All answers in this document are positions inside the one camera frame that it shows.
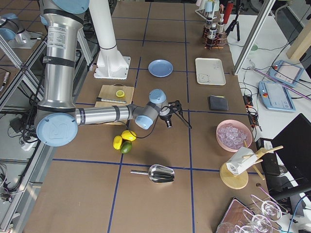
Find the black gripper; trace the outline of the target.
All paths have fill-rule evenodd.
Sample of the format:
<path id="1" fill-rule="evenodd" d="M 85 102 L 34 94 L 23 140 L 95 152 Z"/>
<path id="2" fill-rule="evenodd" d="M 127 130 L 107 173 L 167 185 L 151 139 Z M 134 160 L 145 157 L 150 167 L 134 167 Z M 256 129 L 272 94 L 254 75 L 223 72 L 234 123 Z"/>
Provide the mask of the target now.
<path id="1" fill-rule="evenodd" d="M 159 117 L 166 122 L 167 128 L 172 127 L 171 117 L 173 114 L 177 114 L 178 117 L 182 116 L 182 105 L 179 100 L 169 102 L 161 109 Z"/>

